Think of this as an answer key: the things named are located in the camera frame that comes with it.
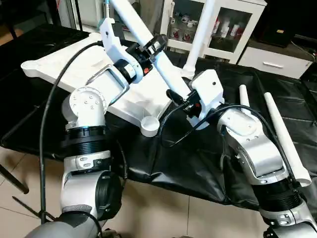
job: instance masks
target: black plastic sheet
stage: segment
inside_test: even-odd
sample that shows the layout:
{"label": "black plastic sheet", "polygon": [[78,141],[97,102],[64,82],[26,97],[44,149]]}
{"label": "black plastic sheet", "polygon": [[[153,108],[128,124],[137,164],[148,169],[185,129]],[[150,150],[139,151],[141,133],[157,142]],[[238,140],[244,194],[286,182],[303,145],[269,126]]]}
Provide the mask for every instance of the black plastic sheet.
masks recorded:
{"label": "black plastic sheet", "polygon": [[[87,36],[87,33],[72,29],[45,25],[0,47],[0,55],[10,55],[10,60],[0,70],[0,97],[3,99],[0,107],[5,115],[2,124],[7,125],[0,129],[2,146],[38,154],[40,121],[52,85],[38,78],[26,77],[20,64],[50,54]],[[168,56],[179,67],[186,62],[184,55],[169,52]],[[238,87],[246,84],[250,106],[261,112],[268,121],[270,119],[263,94],[272,93],[303,165],[313,179],[311,186],[301,190],[317,218],[317,83],[301,82],[238,65],[198,60],[197,72],[208,68],[217,71],[227,102],[239,103]],[[13,97],[12,94],[17,91],[19,94]],[[45,129],[45,155],[59,160],[63,158],[59,143],[63,139],[66,124],[60,104],[67,95],[64,90],[58,90]],[[7,97],[12,100],[10,104],[5,100]],[[222,138],[215,125],[196,131],[178,146],[165,149],[160,146],[158,137],[142,136],[139,128],[111,113],[106,114],[106,121],[112,136],[123,146],[130,179],[221,204],[258,208],[257,199],[234,155],[221,161]],[[175,141],[189,129],[191,126],[184,113],[176,112],[166,124],[164,138]],[[116,147],[113,148],[113,154],[116,158],[114,168],[122,173],[122,161]]]}

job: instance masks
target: bottle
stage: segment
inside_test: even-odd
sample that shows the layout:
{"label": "bottle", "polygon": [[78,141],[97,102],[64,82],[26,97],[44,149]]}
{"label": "bottle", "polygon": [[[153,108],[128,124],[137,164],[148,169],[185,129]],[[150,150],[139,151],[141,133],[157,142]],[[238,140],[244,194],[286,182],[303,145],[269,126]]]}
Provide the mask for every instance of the bottle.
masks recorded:
{"label": "bottle", "polygon": [[230,29],[230,28],[229,28],[228,26],[224,29],[224,31],[221,33],[221,37],[222,37],[222,38],[226,38],[229,29]]}
{"label": "bottle", "polygon": [[233,27],[232,27],[232,30],[230,32],[230,36],[232,37],[235,37],[236,33],[237,33],[237,30],[239,29],[240,25],[238,24],[235,24]]}
{"label": "bottle", "polygon": [[217,17],[216,23],[214,24],[214,27],[213,27],[213,30],[212,30],[212,34],[213,35],[217,33],[219,25],[220,25],[220,21],[219,21],[219,19]]}

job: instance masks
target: white tube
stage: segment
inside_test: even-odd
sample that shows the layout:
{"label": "white tube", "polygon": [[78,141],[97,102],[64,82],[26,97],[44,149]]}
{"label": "white tube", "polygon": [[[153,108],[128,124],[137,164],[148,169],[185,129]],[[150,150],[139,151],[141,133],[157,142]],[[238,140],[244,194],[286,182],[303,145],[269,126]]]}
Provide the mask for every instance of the white tube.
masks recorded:
{"label": "white tube", "polygon": [[199,24],[198,24],[195,38],[192,44],[192,48],[189,52],[187,62],[183,67],[184,76],[187,76],[188,78],[191,78],[191,79],[195,75],[196,62],[197,62],[201,47],[204,43],[207,30],[209,28],[209,23],[210,23],[210,18],[213,12],[214,2],[215,0],[206,0],[206,3],[204,4],[203,12],[199,19]]}
{"label": "white tube", "polygon": [[300,182],[301,186],[303,187],[310,185],[312,183],[311,177],[308,171],[304,168],[301,159],[298,156],[291,136],[288,133],[288,130],[284,124],[281,114],[278,111],[272,95],[270,93],[265,93],[264,98],[274,124],[277,138],[283,147],[296,180]]}
{"label": "white tube", "polygon": [[[247,91],[247,87],[242,84],[239,87],[239,94],[240,94],[240,104],[249,107],[249,97],[248,97],[248,91]],[[251,112],[247,109],[241,109],[241,111],[245,114],[251,114]]]}
{"label": "white tube", "polygon": [[[125,25],[138,40],[140,46],[146,45],[147,42],[153,38],[153,35],[133,9],[130,2],[128,0],[110,1]],[[178,93],[183,99],[186,99],[187,95],[190,93],[190,89],[182,79],[179,70],[171,63],[164,52],[161,52],[156,56],[154,66],[169,88]]]}

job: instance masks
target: screw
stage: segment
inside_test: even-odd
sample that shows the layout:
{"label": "screw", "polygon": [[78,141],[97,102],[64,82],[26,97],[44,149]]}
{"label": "screw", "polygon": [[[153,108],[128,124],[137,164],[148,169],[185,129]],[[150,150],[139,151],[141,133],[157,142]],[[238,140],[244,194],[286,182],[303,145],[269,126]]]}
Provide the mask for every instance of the screw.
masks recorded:
{"label": "screw", "polygon": [[282,226],[285,226],[285,225],[287,225],[287,224],[288,224],[287,221],[281,221],[281,222],[280,222],[280,225],[282,225]]}

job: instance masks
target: white cabinet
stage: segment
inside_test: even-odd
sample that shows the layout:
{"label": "white cabinet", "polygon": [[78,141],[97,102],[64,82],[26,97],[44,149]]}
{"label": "white cabinet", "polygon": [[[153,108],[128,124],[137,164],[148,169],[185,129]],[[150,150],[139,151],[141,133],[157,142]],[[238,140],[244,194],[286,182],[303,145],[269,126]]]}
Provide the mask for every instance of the white cabinet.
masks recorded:
{"label": "white cabinet", "polygon": [[[198,21],[204,2],[205,0],[164,1],[160,33],[169,37],[168,46],[186,51],[191,49],[195,22],[194,26],[183,23],[181,16],[188,15],[190,20]],[[215,0],[200,56],[224,58],[236,64],[265,6],[264,0]]]}
{"label": "white cabinet", "polygon": [[299,59],[275,52],[247,47],[239,65],[253,67],[261,71],[299,79],[312,61]]}

